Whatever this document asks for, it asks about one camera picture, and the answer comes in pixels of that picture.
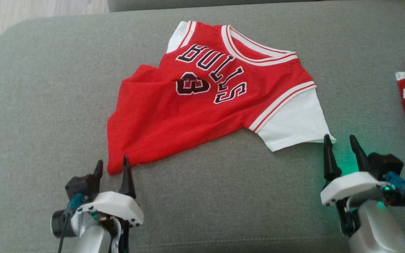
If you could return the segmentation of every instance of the cable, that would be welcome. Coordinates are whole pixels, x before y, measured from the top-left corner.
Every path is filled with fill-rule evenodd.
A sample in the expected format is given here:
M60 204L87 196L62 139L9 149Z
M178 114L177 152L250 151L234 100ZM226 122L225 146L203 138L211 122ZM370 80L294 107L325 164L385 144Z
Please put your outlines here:
M62 234L60 235L60 242L59 242L59 248L57 250L57 253L61 253L61 251L62 251L63 238L65 237L65 230L66 230L66 226L68 224L69 219L70 219L70 215L66 215L65 225L63 226Z

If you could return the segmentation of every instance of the red jersey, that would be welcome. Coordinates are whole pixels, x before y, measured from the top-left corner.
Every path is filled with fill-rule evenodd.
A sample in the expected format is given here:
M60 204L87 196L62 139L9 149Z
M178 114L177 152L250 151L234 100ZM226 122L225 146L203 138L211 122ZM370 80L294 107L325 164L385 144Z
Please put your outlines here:
M315 83L295 52L254 42L229 25L181 22L159 67L122 81L108 120L108 172L153 162L240 128L271 151L329 133Z

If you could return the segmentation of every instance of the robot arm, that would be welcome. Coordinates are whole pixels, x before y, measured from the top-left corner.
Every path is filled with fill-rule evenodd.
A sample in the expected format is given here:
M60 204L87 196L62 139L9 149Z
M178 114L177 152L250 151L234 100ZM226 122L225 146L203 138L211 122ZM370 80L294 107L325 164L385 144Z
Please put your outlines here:
M84 202L72 210L56 211L51 219L53 234L79 237L75 253L126 253L129 251L129 229L143 224L143 212L135 201L134 183L127 157L123 162L123 181L119 192L99 192L103 162L95 172L72 178L65 186L70 203L76 196L85 196Z
M395 156L368 157L355 136L350 143L359 171L342 176L329 135L324 137L324 178L321 203L336 206L341 231L353 253L405 253L405 235L387 206L405 206L403 162Z

